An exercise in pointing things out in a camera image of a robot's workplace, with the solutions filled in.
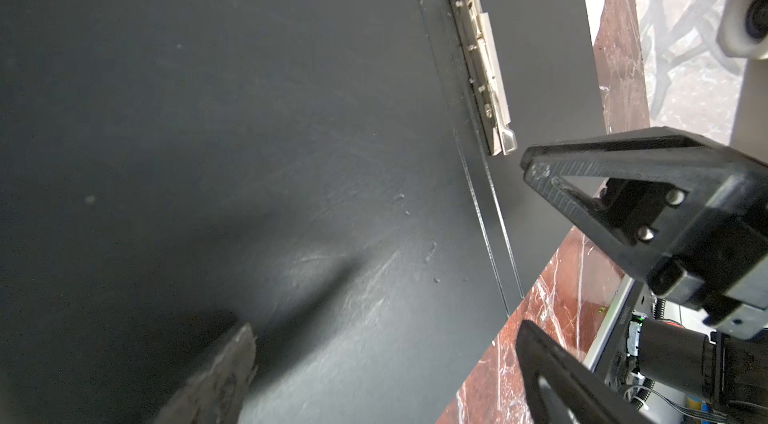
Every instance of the red marble surface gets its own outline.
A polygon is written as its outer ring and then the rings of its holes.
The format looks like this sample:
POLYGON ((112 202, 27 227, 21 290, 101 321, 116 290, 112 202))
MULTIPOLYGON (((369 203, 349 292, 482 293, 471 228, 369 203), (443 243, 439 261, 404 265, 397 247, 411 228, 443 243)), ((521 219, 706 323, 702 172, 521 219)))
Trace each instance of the red marble surface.
MULTIPOLYGON (((647 127, 648 102, 634 0, 605 0, 594 57, 606 130, 647 127)), ((573 228, 437 423, 531 422, 514 353, 520 323, 532 320, 582 360, 622 276, 599 248, 573 228)))

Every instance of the white plastic part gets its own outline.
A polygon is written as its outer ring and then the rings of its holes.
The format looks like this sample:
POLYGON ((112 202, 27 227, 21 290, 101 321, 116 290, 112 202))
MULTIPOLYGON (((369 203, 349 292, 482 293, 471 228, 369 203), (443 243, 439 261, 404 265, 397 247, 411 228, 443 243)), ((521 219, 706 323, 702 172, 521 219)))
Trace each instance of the white plastic part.
POLYGON ((746 33, 746 12, 753 0, 725 0, 717 31, 717 45, 732 58, 768 58, 768 38, 755 39, 746 33))

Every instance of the metal bolt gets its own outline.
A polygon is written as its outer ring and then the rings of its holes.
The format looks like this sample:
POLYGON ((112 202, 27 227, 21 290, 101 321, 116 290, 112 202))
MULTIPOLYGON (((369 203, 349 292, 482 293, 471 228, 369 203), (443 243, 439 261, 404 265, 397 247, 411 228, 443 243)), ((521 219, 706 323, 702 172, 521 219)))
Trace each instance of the metal bolt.
POLYGON ((552 173, 552 168, 549 167, 549 164, 540 162, 538 164, 533 164, 531 172, 535 178, 548 178, 552 173))
POLYGON ((654 231, 648 226, 640 226, 638 228, 638 239, 648 242, 654 238, 654 231))
POLYGON ((679 206, 685 200, 685 192, 677 188, 670 189, 670 191, 667 192, 667 196, 664 199, 667 201, 667 204, 670 206, 679 206))

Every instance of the wire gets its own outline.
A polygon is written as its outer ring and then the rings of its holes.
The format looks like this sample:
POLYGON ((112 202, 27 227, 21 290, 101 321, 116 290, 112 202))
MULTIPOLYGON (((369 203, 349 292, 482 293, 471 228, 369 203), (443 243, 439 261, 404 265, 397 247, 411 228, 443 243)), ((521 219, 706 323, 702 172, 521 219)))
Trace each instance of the wire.
POLYGON ((667 404, 672 406, 673 409, 678 411, 680 414, 683 414, 684 416, 692 417, 694 419, 699 419, 700 421, 718 422, 720 424, 725 424, 726 422, 728 422, 728 416, 726 416, 722 412, 705 412, 705 411, 700 411, 700 410, 681 406, 680 404, 677 404, 676 402, 673 402, 667 399, 666 396, 662 396, 658 391, 652 390, 651 388, 646 386, 642 386, 641 384, 628 384, 626 386, 621 386, 619 387, 619 392, 626 399, 627 392, 629 390, 636 389, 636 388, 645 389, 648 392, 652 392, 653 394, 656 394, 658 397, 664 400, 667 404))

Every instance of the background floor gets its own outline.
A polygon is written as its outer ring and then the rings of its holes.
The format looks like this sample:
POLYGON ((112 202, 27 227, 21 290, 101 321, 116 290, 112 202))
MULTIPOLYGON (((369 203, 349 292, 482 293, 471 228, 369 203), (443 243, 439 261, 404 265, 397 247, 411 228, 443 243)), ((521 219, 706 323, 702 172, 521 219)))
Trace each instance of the background floor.
POLYGON ((725 0, 637 0, 651 125, 727 143, 744 60, 715 43, 725 0))

